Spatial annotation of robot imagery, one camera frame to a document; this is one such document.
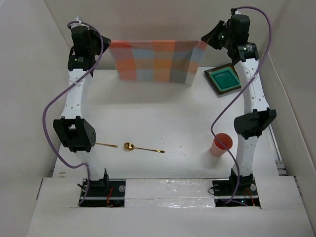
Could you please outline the orange grey checkered cloth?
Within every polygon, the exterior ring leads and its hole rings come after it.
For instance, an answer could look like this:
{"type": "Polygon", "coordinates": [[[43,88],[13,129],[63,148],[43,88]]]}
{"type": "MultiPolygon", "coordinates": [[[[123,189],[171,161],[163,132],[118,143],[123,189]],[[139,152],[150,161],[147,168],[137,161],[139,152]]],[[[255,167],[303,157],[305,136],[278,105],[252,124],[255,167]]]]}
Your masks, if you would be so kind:
{"type": "Polygon", "coordinates": [[[192,86],[207,48],[200,40],[113,41],[109,51],[121,80],[192,86]]]}

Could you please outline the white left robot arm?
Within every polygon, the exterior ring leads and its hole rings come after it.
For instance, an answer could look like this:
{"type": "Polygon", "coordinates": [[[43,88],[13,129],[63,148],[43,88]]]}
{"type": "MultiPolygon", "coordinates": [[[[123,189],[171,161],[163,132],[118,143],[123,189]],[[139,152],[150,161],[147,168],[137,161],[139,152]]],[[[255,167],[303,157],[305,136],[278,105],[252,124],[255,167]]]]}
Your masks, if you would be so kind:
{"type": "Polygon", "coordinates": [[[107,171],[96,156],[96,131],[85,119],[88,89],[96,67],[96,56],[101,56],[111,41],[86,25],[72,24],[73,47],[68,59],[69,86],[66,104],[60,119],[53,122],[53,128],[62,145],[89,166],[87,185],[98,195],[110,191],[107,171]]]}

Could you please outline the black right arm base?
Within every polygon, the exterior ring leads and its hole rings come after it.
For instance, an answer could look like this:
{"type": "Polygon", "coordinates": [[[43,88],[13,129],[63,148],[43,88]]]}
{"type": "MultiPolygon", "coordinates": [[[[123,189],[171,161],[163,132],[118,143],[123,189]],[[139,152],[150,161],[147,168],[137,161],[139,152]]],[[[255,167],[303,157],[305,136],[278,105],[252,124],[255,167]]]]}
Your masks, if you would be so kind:
{"type": "Polygon", "coordinates": [[[232,171],[228,179],[213,180],[208,192],[214,197],[216,207],[260,207],[253,174],[240,176],[237,182],[237,176],[232,171]]]}

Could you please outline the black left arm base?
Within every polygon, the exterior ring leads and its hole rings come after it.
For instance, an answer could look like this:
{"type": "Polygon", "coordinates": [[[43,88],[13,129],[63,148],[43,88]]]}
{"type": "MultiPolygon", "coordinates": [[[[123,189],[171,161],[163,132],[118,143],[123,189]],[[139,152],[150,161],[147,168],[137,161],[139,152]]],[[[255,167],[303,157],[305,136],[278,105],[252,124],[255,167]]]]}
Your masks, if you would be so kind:
{"type": "Polygon", "coordinates": [[[107,184],[102,180],[90,181],[86,197],[87,180],[84,179],[82,184],[78,184],[81,188],[79,197],[80,207],[124,207],[126,180],[110,179],[107,184]]]}

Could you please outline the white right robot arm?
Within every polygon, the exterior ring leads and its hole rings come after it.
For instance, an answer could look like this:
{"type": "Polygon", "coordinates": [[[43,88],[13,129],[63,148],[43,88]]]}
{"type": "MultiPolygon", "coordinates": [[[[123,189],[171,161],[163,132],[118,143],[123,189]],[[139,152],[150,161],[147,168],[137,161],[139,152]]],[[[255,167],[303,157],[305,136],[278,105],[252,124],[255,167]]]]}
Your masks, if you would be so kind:
{"type": "Polygon", "coordinates": [[[234,14],[226,22],[219,21],[212,31],[201,37],[201,41],[212,48],[227,50],[241,84],[244,114],[234,119],[238,134],[237,155],[228,182],[230,192],[235,195],[250,186],[257,141],[277,116],[262,89],[259,54],[256,44],[248,41],[249,28],[248,16],[234,14]]]}

